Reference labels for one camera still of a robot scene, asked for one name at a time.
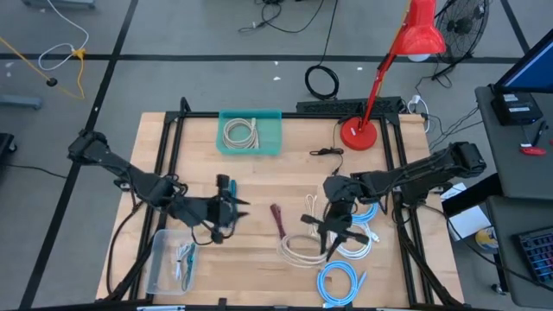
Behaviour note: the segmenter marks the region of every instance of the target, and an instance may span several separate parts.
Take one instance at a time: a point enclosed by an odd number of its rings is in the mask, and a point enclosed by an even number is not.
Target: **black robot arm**
[[[248,202],[233,198],[229,191],[229,176],[217,175],[218,193],[211,198],[186,197],[186,184],[175,176],[159,176],[145,173],[119,155],[111,152],[102,133],[82,130],[79,137],[69,146],[69,159],[81,165],[100,166],[112,172],[118,179],[116,185],[128,185],[136,196],[162,213],[179,219],[193,227],[204,225],[215,243],[226,238],[221,227],[234,226],[247,213],[239,213],[234,207]]]
[[[303,215],[302,221],[318,225],[322,251],[326,249],[327,232],[335,232],[338,235],[329,250],[330,257],[338,245],[347,238],[354,238],[365,244],[368,242],[368,237],[347,230],[352,225],[355,199],[363,204],[380,204],[383,196],[397,188],[404,206],[416,206],[426,200],[431,189],[444,185],[451,187],[448,184],[450,179],[475,177],[484,169],[486,163],[475,144],[452,143],[429,157],[391,171],[353,173],[351,178],[330,176],[323,183],[329,204],[323,214],[323,220]],[[384,213],[388,212],[385,205],[380,206]]]

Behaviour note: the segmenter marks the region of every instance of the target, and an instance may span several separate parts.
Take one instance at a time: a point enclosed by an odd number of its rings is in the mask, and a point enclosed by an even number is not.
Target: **teal plastic bin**
[[[234,118],[243,118],[249,123],[256,119],[258,135],[258,149],[231,149],[223,143],[223,130],[227,122]],[[232,140],[245,139],[250,130],[237,126],[231,130],[229,137]],[[219,112],[219,130],[217,131],[217,149],[224,155],[280,155],[283,146],[283,112],[279,110],[232,110]]]

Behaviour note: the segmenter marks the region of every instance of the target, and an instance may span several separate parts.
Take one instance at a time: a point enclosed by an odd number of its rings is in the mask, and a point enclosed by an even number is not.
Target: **yellow cable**
[[[8,49],[10,49],[15,55],[17,55],[20,59],[22,59],[31,69],[35,70],[36,73],[38,73],[41,77],[43,77],[46,81],[50,81],[50,77],[48,77],[45,73],[43,73],[40,69],[38,69],[33,63],[31,63],[25,56],[23,56],[21,53],[19,53],[14,47],[12,47],[2,36],[0,36],[0,41],[5,45]],[[76,98],[79,100],[85,99],[85,92],[83,91],[83,88],[80,84],[80,79],[82,77],[83,71],[85,70],[85,49],[80,48],[78,50],[73,51],[73,56],[80,59],[80,71],[79,76],[77,77],[77,86],[80,90],[80,96],[77,96],[71,92],[69,92],[65,87],[56,85],[60,89],[61,92],[66,94],[69,97]]]

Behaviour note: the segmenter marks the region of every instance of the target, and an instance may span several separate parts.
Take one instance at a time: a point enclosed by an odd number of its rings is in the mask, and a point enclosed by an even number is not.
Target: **white paper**
[[[467,190],[465,184],[458,183],[442,194],[442,201],[454,197],[465,190]],[[461,235],[461,238],[466,238],[472,234],[475,234],[479,230],[492,225],[479,206],[473,206],[466,211],[449,218],[449,220],[451,221],[451,225],[453,225],[455,230],[457,230],[457,232]],[[453,229],[451,229],[449,224],[448,229],[453,240],[459,241],[459,236]]]

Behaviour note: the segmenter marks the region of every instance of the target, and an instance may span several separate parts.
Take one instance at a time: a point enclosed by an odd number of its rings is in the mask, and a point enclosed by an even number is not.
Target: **lamp arm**
[[[377,76],[372,84],[371,94],[369,95],[369,99],[366,103],[366,110],[365,115],[363,116],[363,119],[359,123],[359,131],[363,131],[365,126],[369,123],[369,119],[371,118],[371,111],[372,107],[374,106],[374,102],[377,99],[378,90],[380,89],[380,85],[382,84],[382,81],[384,80],[384,76],[386,75],[386,72],[391,67],[391,63],[396,59],[396,54],[394,54],[392,51],[394,50],[394,45],[392,44],[390,52],[384,57],[382,62],[380,62],[380,65],[378,65],[377,69]]]

